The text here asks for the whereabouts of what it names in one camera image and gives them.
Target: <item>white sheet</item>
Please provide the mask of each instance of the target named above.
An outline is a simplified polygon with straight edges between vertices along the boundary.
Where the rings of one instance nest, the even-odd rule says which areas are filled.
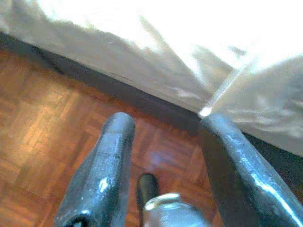
[[[252,135],[303,155],[298,151],[303,138],[301,107],[289,112],[295,113],[289,115],[290,118],[296,116],[295,120],[288,121],[279,130],[268,122],[278,117],[273,123],[277,128],[276,124],[285,120],[270,111],[263,121],[258,120],[263,115],[254,115],[253,121],[247,121],[247,111],[255,113],[268,111],[269,106],[276,108],[271,99],[273,89],[267,88],[275,74],[260,76],[256,70],[249,74],[249,79],[241,74],[252,65],[252,60],[261,59],[263,69],[279,70],[281,68],[276,68],[275,64],[293,54],[301,56],[300,42],[296,42],[298,51],[291,49],[290,55],[288,48],[293,47],[280,46],[281,41],[283,45],[291,44],[294,37],[296,41],[302,40],[301,7],[297,3],[275,2],[273,5],[264,1],[235,0],[2,0],[0,3],[1,31],[191,111],[198,112],[210,101],[206,112],[223,111]],[[275,59],[279,50],[283,50],[284,55]],[[283,67],[292,77],[291,70],[287,69],[291,67]],[[259,78],[268,92],[255,102],[262,94],[260,89],[257,93],[245,93],[245,90],[252,88],[250,84],[260,86]],[[288,89],[293,87],[287,84],[285,89],[275,92],[285,93]],[[283,98],[275,113],[290,96],[283,95]],[[296,146],[285,145],[294,134],[296,139],[292,144]],[[279,137],[285,139],[283,144],[272,139]]]

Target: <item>wooden floor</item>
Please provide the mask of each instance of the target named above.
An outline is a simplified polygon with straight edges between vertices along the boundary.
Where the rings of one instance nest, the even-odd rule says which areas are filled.
[[[145,172],[221,226],[196,137],[8,52],[0,52],[0,226],[53,226],[73,172],[120,111],[136,123],[126,226],[139,226],[135,187]]]

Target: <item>white bedspread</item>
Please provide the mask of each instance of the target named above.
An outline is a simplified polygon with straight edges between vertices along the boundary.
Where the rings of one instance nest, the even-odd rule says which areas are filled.
[[[1,0],[0,30],[303,156],[299,3]]]

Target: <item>black metal bar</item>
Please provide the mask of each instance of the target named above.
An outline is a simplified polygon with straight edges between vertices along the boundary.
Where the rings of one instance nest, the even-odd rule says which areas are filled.
[[[204,118],[199,143],[225,226],[303,226],[302,205],[231,120]]]
[[[107,120],[96,146],[72,177],[55,227],[124,226],[133,139],[129,115],[116,113]]]

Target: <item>herringbone parquet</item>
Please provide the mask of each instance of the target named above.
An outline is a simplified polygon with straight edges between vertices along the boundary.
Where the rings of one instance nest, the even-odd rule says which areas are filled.
[[[144,172],[221,226],[196,137],[9,52],[0,52],[0,226],[53,226],[73,172],[120,111],[136,123],[126,226],[139,224],[135,186]]]

